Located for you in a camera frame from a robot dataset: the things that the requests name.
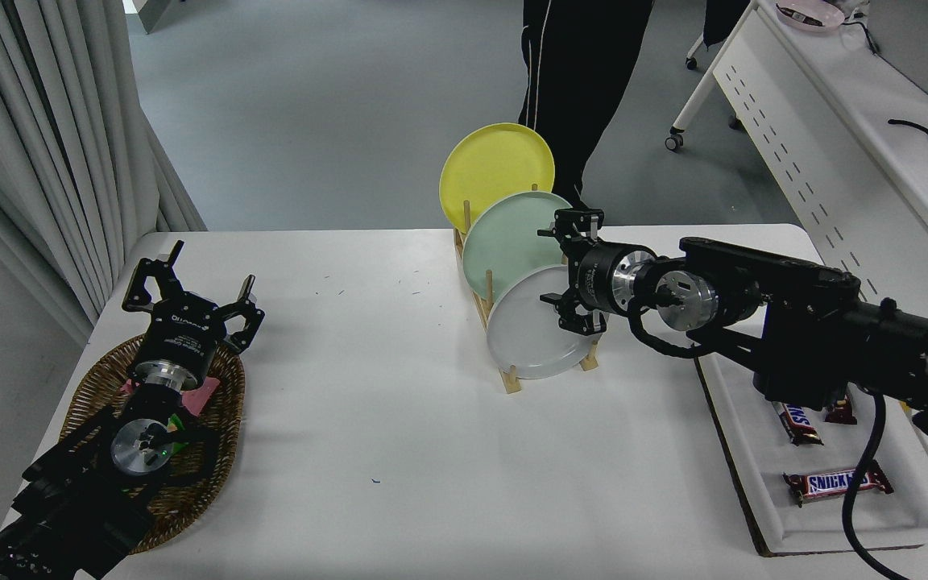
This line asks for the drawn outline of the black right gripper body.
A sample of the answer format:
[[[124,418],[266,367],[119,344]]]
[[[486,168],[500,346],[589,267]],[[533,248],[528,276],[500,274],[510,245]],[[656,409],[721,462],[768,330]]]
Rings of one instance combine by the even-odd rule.
[[[588,311],[604,311],[615,315],[628,315],[627,295],[615,296],[615,273],[619,264],[635,252],[634,245],[621,242],[573,241],[570,245],[570,285],[577,290],[578,301]]]

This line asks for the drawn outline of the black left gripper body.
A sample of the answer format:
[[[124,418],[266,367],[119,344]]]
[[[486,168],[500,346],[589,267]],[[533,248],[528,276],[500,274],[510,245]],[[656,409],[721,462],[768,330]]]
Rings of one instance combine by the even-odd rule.
[[[147,375],[147,364],[167,363],[204,378],[227,328],[218,305],[195,294],[159,300],[136,354],[136,375]]]

